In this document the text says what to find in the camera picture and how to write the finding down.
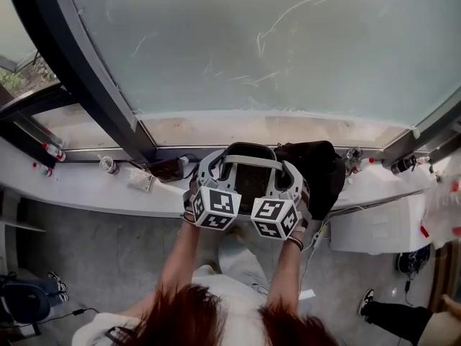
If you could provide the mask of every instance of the black bag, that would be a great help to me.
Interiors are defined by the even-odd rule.
[[[303,175],[310,190],[309,213],[322,221],[338,200],[346,166],[328,141],[286,143],[275,149],[278,161],[288,161]]]

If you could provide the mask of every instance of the forearm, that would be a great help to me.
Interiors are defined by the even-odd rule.
[[[293,237],[303,240],[303,233],[293,232]],[[282,302],[293,313],[297,313],[299,299],[301,252],[290,240],[284,242],[274,279],[269,288],[267,306],[276,306]]]
[[[183,222],[171,254],[166,260],[157,288],[177,288],[188,285],[194,272],[200,228]]]

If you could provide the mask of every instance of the tile floor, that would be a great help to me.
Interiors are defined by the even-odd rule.
[[[45,234],[18,230],[19,263],[37,276],[56,271],[68,285],[71,300],[56,308],[55,315],[81,307],[120,311],[144,297],[155,285],[172,248],[180,221],[98,213],[64,208],[23,199],[20,215],[29,223],[46,229]],[[308,229],[306,241],[315,231]],[[262,239],[243,224],[249,247],[258,257],[267,277],[274,273],[281,243]],[[217,260],[217,245],[223,234],[202,232],[197,266]],[[303,254],[303,266],[309,252]],[[384,302],[405,303],[406,276],[395,271],[395,255],[368,255],[333,252],[328,240],[310,262],[303,289],[313,289],[315,298],[300,303],[301,313],[320,317],[346,345],[395,345],[398,337],[367,324],[357,316],[363,292],[373,287]],[[425,306],[434,273],[434,259],[411,285],[408,300]],[[69,345],[73,333],[93,318],[90,312],[41,326],[57,345]],[[409,343],[402,341],[400,346]]]

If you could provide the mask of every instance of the window frame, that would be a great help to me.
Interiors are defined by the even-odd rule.
[[[39,91],[41,94],[14,100],[1,108],[0,122],[78,102],[120,148],[67,151],[67,161],[75,162],[99,161],[97,155],[101,150],[104,154],[113,152],[117,160],[126,158],[142,163],[185,154],[193,154],[196,159],[192,161],[199,161],[210,152],[226,147],[158,147],[155,135],[151,135],[143,123],[136,119],[104,67],[79,19],[73,0],[12,1],[40,55],[62,83],[49,86],[47,91]],[[440,141],[437,140],[439,146],[450,141],[453,135],[447,130],[460,115],[461,88],[423,120],[416,127],[417,130],[405,132],[386,147],[364,148],[364,155],[383,159],[385,166],[410,154],[430,155],[437,147],[428,151],[419,149],[436,137],[440,138]],[[339,154],[348,148],[335,147]]]

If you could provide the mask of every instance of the person's right hand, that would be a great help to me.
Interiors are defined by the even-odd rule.
[[[448,295],[442,295],[442,300],[447,306],[448,311],[461,320],[461,303],[453,301]]]

